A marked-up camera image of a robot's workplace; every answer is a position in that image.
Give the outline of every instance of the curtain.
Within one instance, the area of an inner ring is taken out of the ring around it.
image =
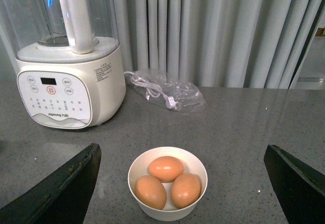
[[[322,0],[114,0],[126,71],[289,88]]]

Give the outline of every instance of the egg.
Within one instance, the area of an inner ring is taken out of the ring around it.
[[[172,156],[158,157],[149,165],[150,175],[158,178],[161,182],[173,182],[183,172],[183,163]]]
[[[163,184],[155,177],[140,177],[135,185],[134,194],[144,204],[162,210],[166,204],[167,194]]]
[[[179,208],[185,208],[193,204],[201,192],[200,180],[192,173],[183,173],[179,175],[172,186],[172,201]]]

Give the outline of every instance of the button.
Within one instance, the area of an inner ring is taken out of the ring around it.
[[[49,94],[55,94],[55,93],[56,93],[55,88],[52,87],[52,86],[47,86],[47,87],[46,87],[46,90],[47,90],[47,92],[48,92]]]
[[[65,86],[70,86],[71,85],[71,80],[69,78],[63,78],[62,83]]]
[[[66,94],[68,94],[68,95],[73,94],[73,90],[71,88],[69,88],[69,87],[66,87],[64,90],[65,90]]]
[[[35,84],[35,78],[33,78],[32,76],[28,76],[27,77],[28,82],[30,82],[31,84]]]
[[[37,93],[39,91],[39,88],[37,88],[35,85],[32,85],[30,89],[34,92]]]

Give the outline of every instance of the blender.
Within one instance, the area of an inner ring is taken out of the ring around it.
[[[113,0],[1,0],[0,13],[34,121],[81,129],[115,114],[125,80]]]

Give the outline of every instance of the bowl of eggs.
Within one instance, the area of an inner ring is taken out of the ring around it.
[[[128,186],[152,218],[179,220],[195,208],[208,185],[204,165],[192,153],[159,147],[142,153],[128,171]]]

